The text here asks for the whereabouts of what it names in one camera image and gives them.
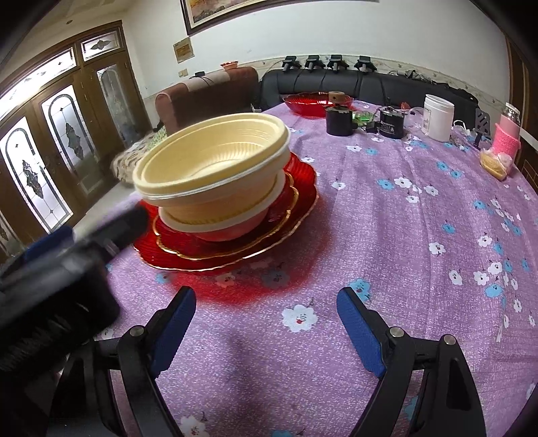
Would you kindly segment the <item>red bowl far end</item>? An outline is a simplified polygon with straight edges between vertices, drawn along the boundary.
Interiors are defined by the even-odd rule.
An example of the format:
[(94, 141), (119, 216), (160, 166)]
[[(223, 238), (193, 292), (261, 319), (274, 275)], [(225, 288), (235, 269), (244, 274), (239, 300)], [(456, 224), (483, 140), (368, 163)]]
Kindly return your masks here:
[(288, 95), (284, 100), (295, 114), (308, 118), (324, 118), (328, 108), (351, 108), (353, 98), (340, 91), (303, 92)]

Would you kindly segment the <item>small red gold-rimmed plate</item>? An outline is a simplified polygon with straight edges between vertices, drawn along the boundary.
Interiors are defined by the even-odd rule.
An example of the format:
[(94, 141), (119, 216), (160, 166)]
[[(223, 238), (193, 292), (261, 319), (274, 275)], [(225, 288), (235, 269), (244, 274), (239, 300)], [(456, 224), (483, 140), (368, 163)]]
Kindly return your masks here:
[(277, 233), (290, 219), (299, 201), (299, 191), (292, 175), (285, 173), (285, 183), (278, 198), (270, 205), (260, 223), (246, 234), (228, 241), (206, 241), (193, 234), (172, 230), (158, 215), (151, 225), (157, 247), (185, 261), (206, 261), (230, 257), (252, 248)]

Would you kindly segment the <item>pink sleeved glass bottle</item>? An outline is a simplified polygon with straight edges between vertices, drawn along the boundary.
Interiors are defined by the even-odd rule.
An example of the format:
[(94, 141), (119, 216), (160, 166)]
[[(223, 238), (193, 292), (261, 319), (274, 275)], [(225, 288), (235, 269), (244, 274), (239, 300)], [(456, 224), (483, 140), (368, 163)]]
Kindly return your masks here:
[(495, 133), (492, 140), (494, 154), (505, 154), (514, 159), (521, 147), (521, 113), (511, 103), (506, 103), (502, 111), (500, 121), (495, 125)]

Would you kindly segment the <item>large red scalloped plate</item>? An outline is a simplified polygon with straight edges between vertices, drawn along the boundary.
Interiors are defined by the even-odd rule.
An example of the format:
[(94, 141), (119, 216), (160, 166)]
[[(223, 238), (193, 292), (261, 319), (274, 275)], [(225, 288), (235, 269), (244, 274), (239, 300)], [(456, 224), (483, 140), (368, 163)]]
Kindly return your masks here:
[(157, 247), (156, 237), (152, 232), (151, 225), (155, 217), (159, 215), (158, 210), (144, 201), (140, 205), (145, 207), (149, 213), (150, 222), (146, 232), (133, 243), (133, 248), (140, 258), (150, 267), (179, 272), (221, 270), (238, 262), (256, 257), (276, 247), (293, 235), (305, 218), (312, 212), (318, 200), (316, 173), (309, 163), (302, 161), (296, 154), (292, 154), (284, 167), (284, 173), (286, 172), (290, 173), (294, 179), (295, 187), (299, 191), (299, 201), (287, 223), (277, 233), (262, 240), (252, 248), (248, 248), (230, 257), (217, 257), (216, 259), (206, 261), (185, 261), (174, 255), (167, 254)]

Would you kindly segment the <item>black leather sofa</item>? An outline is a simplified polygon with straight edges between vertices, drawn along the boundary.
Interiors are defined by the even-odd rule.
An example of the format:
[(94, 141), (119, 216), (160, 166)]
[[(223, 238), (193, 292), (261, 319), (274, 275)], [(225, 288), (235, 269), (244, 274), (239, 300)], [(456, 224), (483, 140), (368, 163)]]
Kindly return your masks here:
[(463, 89), (443, 83), (428, 83), (404, 76), (381, 73), (363, 73), (345, 70), (338, 73), (324, 69), (309, 71), (295, 69), (271, 70), (262, 77), (255, 103), (262, 110), (273, 108), (283, 102), (287, 95), (303, 92), (341, 91), (356, 100), (378, 106), (399, 106), (408, 103), (421, 107), (427, 95), (439, 96), (454, 104), (454, 118), (467, 128), (475, 126), (478, 99)]

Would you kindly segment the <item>framed horse painting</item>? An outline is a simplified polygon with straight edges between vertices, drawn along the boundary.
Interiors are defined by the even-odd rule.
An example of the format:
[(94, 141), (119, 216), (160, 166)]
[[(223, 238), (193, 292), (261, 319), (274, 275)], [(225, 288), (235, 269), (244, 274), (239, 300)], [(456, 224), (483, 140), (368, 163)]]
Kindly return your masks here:
[(307, 0), (180, 0), (187, 36), (215, 27), (234, 18), (283, 5), (304, 4)]

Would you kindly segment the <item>black pot with wooden spool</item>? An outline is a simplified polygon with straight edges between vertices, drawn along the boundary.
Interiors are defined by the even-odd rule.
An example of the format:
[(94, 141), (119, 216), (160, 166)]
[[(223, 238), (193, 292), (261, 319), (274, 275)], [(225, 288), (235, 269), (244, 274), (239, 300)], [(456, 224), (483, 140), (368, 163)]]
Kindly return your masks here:
[(341, 91), (328, 92), (325, 108), (325, 130), (331, 136), (351, 136), (355, 126), (351, 105), (353, 99)]

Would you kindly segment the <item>purple floral tablecloth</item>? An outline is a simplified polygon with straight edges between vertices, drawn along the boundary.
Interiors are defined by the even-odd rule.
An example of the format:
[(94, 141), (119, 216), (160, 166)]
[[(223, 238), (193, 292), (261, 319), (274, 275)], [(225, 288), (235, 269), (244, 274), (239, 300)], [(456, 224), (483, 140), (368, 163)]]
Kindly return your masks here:
[(343, 287), (389, 325), (449, 333), (470, 366), (490, 436), (537, 385), (537, 195), (501, 182), (467, 146), (356, 133), (279, 105), (318, 202), (287, 240), (221, 271), (158, 271), (129, 249), (109, 266), (122, 315), (106, 339), (145, 324), (183, 285), (197, 310), (161, 393), (198, 436), (347, 436), (376, 378), (337, 314)]

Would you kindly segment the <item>patterned blanket cushion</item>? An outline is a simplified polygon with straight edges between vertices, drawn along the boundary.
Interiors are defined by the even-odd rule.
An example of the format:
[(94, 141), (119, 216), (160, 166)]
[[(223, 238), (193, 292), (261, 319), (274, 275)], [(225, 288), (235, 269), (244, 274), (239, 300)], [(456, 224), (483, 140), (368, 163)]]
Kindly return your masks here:
[(117, 154), (110, 164), (113, 176), (123, 184), (132, 185), (132, 175), (137, 163), (151, 148), (154, 148), (167, 136), (166, 128), (163, 126), (156, 132), (148, 133), (131, 147)]

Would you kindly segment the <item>cream plastic bowl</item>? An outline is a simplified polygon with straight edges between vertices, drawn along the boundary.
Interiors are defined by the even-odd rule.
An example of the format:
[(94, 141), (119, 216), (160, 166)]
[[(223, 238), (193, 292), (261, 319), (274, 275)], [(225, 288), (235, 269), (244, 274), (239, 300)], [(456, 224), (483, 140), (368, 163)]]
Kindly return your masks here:
[(214, 117), (151, 148), (132, 173), (146, 198), (174, 198), (219, 187), (288, 155), (283, 121), (261, 113)]
[(188, 232), (227, 228), (266, 210), (283, 190), (283, 167), (290, 158), (287, 144), (226, 143), (178, 157), (172, 151), (147, 154), (133, 179), (142, 198)]

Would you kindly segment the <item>white plastic jar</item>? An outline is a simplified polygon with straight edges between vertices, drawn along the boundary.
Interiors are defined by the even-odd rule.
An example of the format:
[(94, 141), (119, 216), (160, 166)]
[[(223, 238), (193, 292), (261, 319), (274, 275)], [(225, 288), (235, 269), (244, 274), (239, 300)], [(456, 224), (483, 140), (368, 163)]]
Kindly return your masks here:
[(427, 94), (421, 130), (424, 135), (439, 142), (448, 142), (451, 136), (455, 105), (450, 101)]

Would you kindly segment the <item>wooden glass door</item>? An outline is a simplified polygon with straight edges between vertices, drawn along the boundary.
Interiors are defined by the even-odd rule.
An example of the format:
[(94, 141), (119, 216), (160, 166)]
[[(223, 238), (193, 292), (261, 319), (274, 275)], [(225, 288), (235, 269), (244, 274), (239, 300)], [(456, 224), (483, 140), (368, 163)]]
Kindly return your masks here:
[(53, 45), (1, 84), (1, 259), (77, 224), (150, 131), (123, 25)]

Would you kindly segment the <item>large white paper bowl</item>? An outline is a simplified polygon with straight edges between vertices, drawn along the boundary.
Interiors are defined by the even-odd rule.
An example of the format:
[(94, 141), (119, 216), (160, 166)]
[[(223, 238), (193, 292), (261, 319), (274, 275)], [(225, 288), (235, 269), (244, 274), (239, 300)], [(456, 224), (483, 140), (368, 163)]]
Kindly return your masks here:
[(191, 218), (180, 218), (178, 208), (159, 207), (160, 219), (170, 228), (180, 232), (198, 233), (226, 229), (250, 219), (270, 207), (279, 197), (286, 183), (286, 175), (280, 170), (270, 189), (258, 200), (248, 200), (247, 190), (240, 189), (227, 198), (219, 198), (198, 206), (193, 205)]

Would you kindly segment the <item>black cylindrical device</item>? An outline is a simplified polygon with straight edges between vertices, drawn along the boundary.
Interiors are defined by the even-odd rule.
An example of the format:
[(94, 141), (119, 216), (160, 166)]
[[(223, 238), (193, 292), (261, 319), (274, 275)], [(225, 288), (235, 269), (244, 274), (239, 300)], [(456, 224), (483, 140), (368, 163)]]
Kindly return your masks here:
[(378, 133), (392, 139), (404, 136), (405, 113), (392, 107), (379, 108)]

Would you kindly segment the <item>bag of snacks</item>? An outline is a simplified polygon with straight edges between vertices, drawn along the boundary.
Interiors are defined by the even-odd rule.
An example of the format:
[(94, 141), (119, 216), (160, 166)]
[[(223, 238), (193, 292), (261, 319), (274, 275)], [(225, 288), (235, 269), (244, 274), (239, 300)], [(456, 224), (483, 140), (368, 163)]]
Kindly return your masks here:
[(511, 172), (513, 159), (503, 152), (495, 154), (483, 149), (479, 152), (479, 163), (496, 180), (503, 181)]

